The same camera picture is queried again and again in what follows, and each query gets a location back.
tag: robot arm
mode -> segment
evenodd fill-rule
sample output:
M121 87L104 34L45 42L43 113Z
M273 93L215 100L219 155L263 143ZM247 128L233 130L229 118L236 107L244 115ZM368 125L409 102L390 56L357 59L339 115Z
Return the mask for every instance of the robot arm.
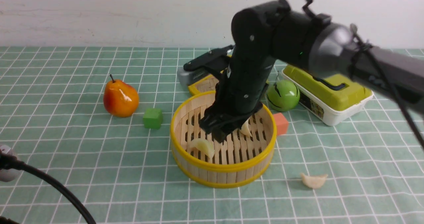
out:
M229 67L216 86L215 102L206 109L200 127L218 142L240 128L262 108L260 98L278 59L325 79L341 73L354 82L393 99L388 83L373 66L372 53L394 84L403 103L424 114L424 61L357 41L356 28L315 15L306 0L303 13L291 11L286 0L239 11L231 30L235 47Z

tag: black cable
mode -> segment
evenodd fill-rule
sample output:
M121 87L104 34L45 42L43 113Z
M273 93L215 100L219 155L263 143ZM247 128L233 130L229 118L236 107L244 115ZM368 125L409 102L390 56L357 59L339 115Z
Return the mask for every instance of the black cable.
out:
M7 219L5 217L0 216L0 224L19 224L11 219Z
M38 170L37 168L27 165L23 161L18 160L15 156L2 154L1 152L0 169L22 170L44 180L48 184L52 185L53 188L56 188L56 190L59 191L66 199L68 199L75 206L78 212L80 212L80 214L88 224L96 224L90 212L84 207L84 205L78 200L78 198L75 197L75 195L71 191L69 191L64 185L62 185L62 183L60 183L50 175Z
M359 52L365 53L365 55L368 57L368 59L371 61L371 64L377 70L377 72L380 74L381 79L388 85L390 93L393 96L393 99L398 104L399 109L401 110L403 116L405 117L405 120L407 121L409 127L411 128L412 132L414 133L415 137L417 138L418 142L420 143L421 147L424 149L424 139L421 135L420 131L418 130L418 127L415 125L415 122L412 120L411 115L406 109L406 106L401 99L398 90L396 89L393 82L389 81L389 77L387 74L383 71L382 67L380 66L380 63L377 61L377 59L372 55L372 53L369 51L369 48L371 47L370 44L364 43L359 35L356 34L356 31L354 32L354 38L358 40L358 45L360 46Z

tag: green cube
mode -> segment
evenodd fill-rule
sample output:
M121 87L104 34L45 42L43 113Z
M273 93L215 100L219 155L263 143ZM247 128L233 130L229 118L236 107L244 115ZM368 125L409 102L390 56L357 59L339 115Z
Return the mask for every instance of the green cube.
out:
M143 124L147 129L159 129L163 122L162 110L149 108L144 112Z

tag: white wall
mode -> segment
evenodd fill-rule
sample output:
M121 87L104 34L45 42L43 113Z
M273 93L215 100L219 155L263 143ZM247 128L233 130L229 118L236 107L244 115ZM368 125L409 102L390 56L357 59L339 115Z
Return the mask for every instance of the white wall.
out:
M0 45L226 46L232 16L269 0L0 0ZM303 0L289 0L299 10ZM424 47L424 0L315 0L384 47Z

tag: black clamp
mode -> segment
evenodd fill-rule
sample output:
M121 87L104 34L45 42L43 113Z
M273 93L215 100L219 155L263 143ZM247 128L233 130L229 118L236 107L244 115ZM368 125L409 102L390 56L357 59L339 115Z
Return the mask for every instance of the black clamp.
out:
M221 71L226 69L230 63L230 57L227 54L232 49L234 49L233 45L212 49L184 64L184 70L186 72L194 72L204 69L220 80Z

